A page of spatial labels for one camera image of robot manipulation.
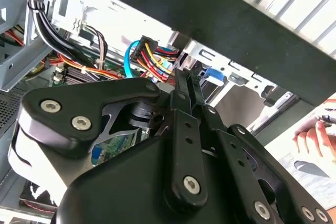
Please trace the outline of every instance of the finger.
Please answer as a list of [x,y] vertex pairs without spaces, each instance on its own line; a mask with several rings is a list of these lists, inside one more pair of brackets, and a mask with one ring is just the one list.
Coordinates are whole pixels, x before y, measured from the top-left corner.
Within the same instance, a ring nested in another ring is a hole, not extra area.
[[316,135],[319,142],[320,150],[323,157],[330,159],[335,158],[335,151],[330,143],[329,137],[322,122],[316,123]]
[[319,141],[317,140],[316,130],[314,128],[307,132],[306,143],[309,155],[312,157],[322,157],[322,153],[319,147]]
[[299,145],[298,145],[298,136],[295,136],[293,139],[292,139],[292,152],[294,154],[297,154],[299,153]]
[[307,155],[308,154],[308,148],[307,148],[307,143],[306,143],[306,132],[301,132],[298,135],[298,146],[299,146],[299,153],[302,155]]

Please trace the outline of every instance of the black metal plate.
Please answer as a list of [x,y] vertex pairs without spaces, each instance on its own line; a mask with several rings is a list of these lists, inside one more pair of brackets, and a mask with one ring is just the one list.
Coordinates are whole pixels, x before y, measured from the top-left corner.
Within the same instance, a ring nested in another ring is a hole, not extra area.
[[163,196],[164,138],[144,141],[83,174],[67,190],[56,223],[237,223],[217,159],[203,154],[208,201],[196,214],[180,215]]
[[336,61],[243,0],[120,0],[312,105],[332,95]]

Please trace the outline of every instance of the electronic component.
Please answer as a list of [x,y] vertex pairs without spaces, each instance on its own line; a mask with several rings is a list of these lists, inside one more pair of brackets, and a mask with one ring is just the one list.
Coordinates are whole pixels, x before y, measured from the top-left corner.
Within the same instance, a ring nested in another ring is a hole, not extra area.
[[151,49],[152,52],[156,51],[157,46],[159,45],[159,43],[149,37],[146,36],[142,36],[141,39],[138,42],[137,47],[135,48],[135,50],[133,51],[133,53],[131,54],[131,61],[136,62],[136,60],[138,58],[141,57],[141,51],[145,51],[146,50],[146,45],[149,45],[149,48]]

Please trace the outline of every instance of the metal bracket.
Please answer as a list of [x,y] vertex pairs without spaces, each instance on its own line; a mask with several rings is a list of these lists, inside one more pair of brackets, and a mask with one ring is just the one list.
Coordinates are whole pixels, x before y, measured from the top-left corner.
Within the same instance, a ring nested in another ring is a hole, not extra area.
[[26,11],[25,45],[19,52],[0,63],[0,90],[14,87],[35,65],[50,52],[39,37],[33,39],[34,24],[29,9]]
[[19,22],[26,3],[27,0],[0,0],[0,34]]

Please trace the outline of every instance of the gray metal panel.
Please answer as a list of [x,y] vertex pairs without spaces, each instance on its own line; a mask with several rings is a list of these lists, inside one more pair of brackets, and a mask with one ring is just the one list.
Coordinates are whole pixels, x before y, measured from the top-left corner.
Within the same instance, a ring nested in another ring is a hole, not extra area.
[[27,0],[0,0],[0,34],[18,24]]

